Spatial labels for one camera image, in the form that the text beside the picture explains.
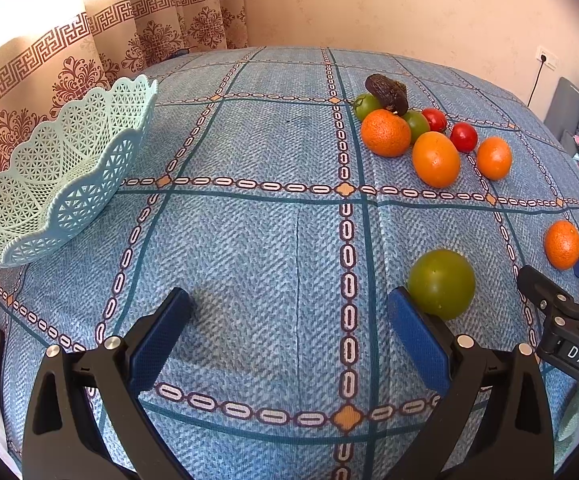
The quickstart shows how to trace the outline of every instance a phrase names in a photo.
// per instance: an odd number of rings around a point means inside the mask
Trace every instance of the scalloped basket rim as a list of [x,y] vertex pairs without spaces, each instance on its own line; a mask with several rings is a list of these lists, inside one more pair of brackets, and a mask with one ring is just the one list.
[[[56,195],[52,199],[52,202],[50,203],[50,205],[47,208],[45,223],[43,224],[43,226],[34,232],[26,233],[24,235],[13,238],[7,244],[5,244],[3,246],[2,251],[1,251],[0,266],[3,266],[4,261],[6,260],[6,256],[9,255],[9,253],[11,252],[12,247],[14,245],[19,244],[21,241],[25,241],[28,238],[37,237],[39,234],[42,234],[43,232],[45,232],[49,229],[50,220],[52,218],[52,213],[54,212],[54,208],[57,206],[57,203],[60,202],[59,199],[61,199],[63,197],[64,193],[68,190],[68,188],[70,188],[70,191],[71,191],[71,188],[73,186],[75,186],[76,184],[80,184],[83,180],[90,178],[92,175],[100,172],[103,169],[103,163],[105,162],[105,160],[109,156],[111,150],[114,149],[117,145],[117,143],[115,142],[116,140],[122,140],[121,137],[124,139],[124,137],[127,136],[128,132],[139,132],[139,133],[141,133],[141,135],[138,139],[138,142],[140,143],[142,141],[142,137],[144,135],[144,129],[146,126],[146,121],[149,117],[149,110],[153,106],[153,102],[156,100],[156,95],[158,93],[158,81],[156,79],[154,79],[152,81],[152,83],[150,84],[150,80],[148,79],[147,76],[145,76],[144,74],[139,74],[134,79],[130,79],[128,77],[118,78],[109,90],[106,90],[106,89],[101,88],[101,87],[90,88],[81,99],[75,99],[75,100],[72,100],[72,101],[65,103],[62,106],[60,112],[58,113],[58,116],[56,119],[54,119],[53,121],[41,121],[39,124],[37,124],[34,127],[34,131],[32,132],[32,135],[30,136],[30,138],[28,140],[26,140],[25,142],[22,142],[21,144],[17,145],[12,150],[12,155],[10,156],[10,160],[12,160],[14,154],[19,152],[20,149],[23,149],[24,147],[27,147],[27,146],[31,146],[32,142],[34,142],[35,140],[38,139],[38,128],[40,128],[44,124],[48,124],[48,123],[55,124],[55,123],[58,123],[60,120],[62,120],[62,118],[64,117],[64,115],[66,113],[65,110],[67,110],[68,107],[73,107],[74,104],[84,103],[89,98],[90,95],[94,95],[94,94],[99,93],[99,92],[112,92],[113,90],[117,89],[118,86],[120,86],[122,83],[130,82],[130,83],[136,84],[138,81],[144,81],[146,83],[147,89],[153,91],[153,93],[151,94],[150,98],[146,102],[146,106],[144,109],[145,112],[142,114],[142,116],[140,118],[140,122],[138,123],[137,127],[136,128],[123,128],[122,130],[119,130],[114,135],[114,137],[112,137],[112,139],[110,139],[110,141],[107,143],[107,145],[105,146],[105,149],[100,153],[96,165],[90,171],[77,177],[74,180],[71,180],[70,182],[65,184],[65,186],[63,186],[61,189],[59,189],[57,191]],[[13,175],[13,174],[18,174],[18,173],[16,172],[15,168],[10,167],[10,168],[7,168],[7,170],[5,170],[5,171],[0,171],[0,174]],[[74,235],[72,235],[70,238],[68,238],[68,241],[71,240],[72,238],[74,238],[80,232],[81,231],[74,233]]]

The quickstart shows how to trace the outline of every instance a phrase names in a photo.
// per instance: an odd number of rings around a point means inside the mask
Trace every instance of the pile of fruit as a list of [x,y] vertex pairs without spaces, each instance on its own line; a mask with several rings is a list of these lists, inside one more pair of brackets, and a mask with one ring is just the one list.
[[[407,102],[407,88],[381,74],[365,81],[369,93],[353,102],[361,121],[365,146],[380,156],[402,156],[410,146],[418,177],[428,186],[451,186],[460,173],[459,152],[470,153],[478,134],[468,123],[456,123],[447,137],[447,118],[436,108],[421,112]],[[476,151],[476,167],[490,180],[504,178],[511,168],[511,149],[501,137],[489,137]],[[543,239],[545,255],[558,270],[573,267],[579,258],[579,233],[566,220],[551,225]],[[470,262],[448,249],[423,254],[410,269],[407,289],[423,312],[442,319],[460,316],[474,298],[476,277]]]
[[[436,108],[413,110],[407,102],[407,87],[382,74],[365,80],[369,93],[353,102],[361,121],[361,139],[380,156],[401,156],[412,148],[412,163],[418,177],[428,186],[453,184],[460,173],[460,155],[478,144],[478,134],[468,123],[456,123],[447,137],[447,118]],[[511,168],[511,149],[501,137],[484,140],[476,152],[476,167],[486,178],[500,180]]]

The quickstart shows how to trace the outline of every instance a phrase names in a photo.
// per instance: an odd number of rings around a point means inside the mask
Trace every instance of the green fruit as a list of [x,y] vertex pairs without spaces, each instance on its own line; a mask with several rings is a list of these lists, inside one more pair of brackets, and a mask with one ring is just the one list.
[[410,130],[412,130],[412,144],[414,144],[420,136],[430,131],[427,119],[422,113],[416,110],[407,110],[401,117],[410,125]]
[[454,319],[474,298],[474,269],[461,254],[436,249],[413,264],[407,290],[418,309],[442,319]]
[[361,94],[354,102],[351,104],[354,108],[354,114],[358,117],[359,121],[364,121],[365,117],[369,115],[370,112],[374,110],[380,110],[382,106],[378,99],[376,99],[372,94]]

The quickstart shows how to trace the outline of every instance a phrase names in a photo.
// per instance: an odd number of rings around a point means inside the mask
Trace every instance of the curtain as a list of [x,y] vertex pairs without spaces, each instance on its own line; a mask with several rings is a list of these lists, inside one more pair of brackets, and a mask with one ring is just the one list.
[[[244,0],[79,0],[74,9],[0,46],[0,171],[36,124],[90,88],[109,88],[184,49],[247,46]],[[25,29],[25,20],[11,26]]]

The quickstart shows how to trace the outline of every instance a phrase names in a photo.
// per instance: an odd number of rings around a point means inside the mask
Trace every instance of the black power cord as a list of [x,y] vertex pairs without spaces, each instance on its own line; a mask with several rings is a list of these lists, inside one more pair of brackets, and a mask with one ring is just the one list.
[[538,74],[536,76],[536,82],[534,83],[534,88],[532,88],[531,94],[529,96],[529,101],[527,101],[527,107],[529,108],[529,104],[531,103],[532,97],[534,97],[534,90],[536,90],[536,85],[538,84],[538,78],[540,77],[540,71],[543,70],[543,65],[547,61],[545,54],[540,55],[540,67],[538,68]]

